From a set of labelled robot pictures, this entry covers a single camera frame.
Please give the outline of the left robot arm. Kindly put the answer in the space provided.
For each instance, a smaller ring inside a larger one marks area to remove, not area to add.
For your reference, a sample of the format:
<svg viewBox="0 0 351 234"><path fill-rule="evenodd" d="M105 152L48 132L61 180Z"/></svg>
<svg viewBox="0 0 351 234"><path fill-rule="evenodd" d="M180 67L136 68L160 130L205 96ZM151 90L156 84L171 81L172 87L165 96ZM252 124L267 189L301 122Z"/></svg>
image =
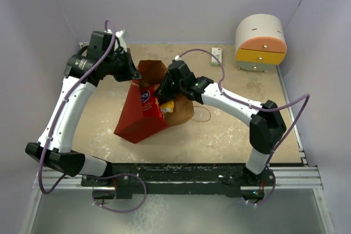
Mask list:
<svg viewBox="0 0 351 234"><path fill-rule="evenodd" d="M118 82L141 78L125 35L124 30L115 34L111 30L94 31L89 44L68 59L59 100L46 129L37 142L26 146L31 158L69 176L93 175L101 186L112 182L107 161L76 152L72 146L82 112L104 77L111 75Z"/></svg>

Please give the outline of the yellow snack packet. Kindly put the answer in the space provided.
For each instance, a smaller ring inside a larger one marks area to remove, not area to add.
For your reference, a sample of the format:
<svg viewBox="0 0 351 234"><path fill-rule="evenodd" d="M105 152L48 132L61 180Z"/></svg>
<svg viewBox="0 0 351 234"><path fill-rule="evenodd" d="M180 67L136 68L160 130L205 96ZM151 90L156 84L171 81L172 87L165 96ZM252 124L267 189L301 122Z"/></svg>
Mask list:
<svg viewBox="0 0 351 234"><path fill-rule="evenodd" d="M160 105L160 111L163 115L172 113L174 111L174 101L168 101Z"/></svg>

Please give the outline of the large red snack bag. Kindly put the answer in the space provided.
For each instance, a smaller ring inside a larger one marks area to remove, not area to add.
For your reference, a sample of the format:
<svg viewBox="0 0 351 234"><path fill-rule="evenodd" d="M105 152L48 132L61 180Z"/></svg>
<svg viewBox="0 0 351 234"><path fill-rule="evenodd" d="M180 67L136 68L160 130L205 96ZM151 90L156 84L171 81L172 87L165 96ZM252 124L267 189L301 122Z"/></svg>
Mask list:
<svg viewBox="0 0 351 234"><path fill-rule="evenodd" d="M150 85L139 89L143 117L156 117L158 119L164 119L164 115L160 111L158 98L153 95L158 86L158 84Z"/></svg>

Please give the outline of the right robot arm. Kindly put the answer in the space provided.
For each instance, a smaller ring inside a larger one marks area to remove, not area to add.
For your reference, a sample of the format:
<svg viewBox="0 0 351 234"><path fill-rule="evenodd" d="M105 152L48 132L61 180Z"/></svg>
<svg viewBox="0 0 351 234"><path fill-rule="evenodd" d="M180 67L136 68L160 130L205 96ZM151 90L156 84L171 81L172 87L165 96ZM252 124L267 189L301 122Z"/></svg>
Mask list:
<svg viewBox="0 0 351 234"><path fill-rule="evenodd" d="M268 164L271 151L286 131L286 124L277 104L271 100L265 103L253 101L220 89L218 83L212 79L196 77L184 61L174 60L168 66L154 96L160 102L168 102L179 95L222 110L248 126L252 151L245 164L244 180L249 185L257 185L262 181L263 170Z"/></svg>

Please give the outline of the red paper bag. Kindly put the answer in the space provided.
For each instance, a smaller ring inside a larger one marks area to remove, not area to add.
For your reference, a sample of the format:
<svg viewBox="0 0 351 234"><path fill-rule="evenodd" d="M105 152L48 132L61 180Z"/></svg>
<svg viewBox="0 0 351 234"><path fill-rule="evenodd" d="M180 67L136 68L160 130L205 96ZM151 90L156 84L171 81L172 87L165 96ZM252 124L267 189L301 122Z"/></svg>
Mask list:
<svg viewBox="0 0 351 234"><path fill-rule="evenodd" d="M167 128L181 125L194 116L193 102L179 94L175 99L161 102L153 93L166 75L161 60L141 60L137 69L141 79L129 86L114 134L139 143Z"/></svg>

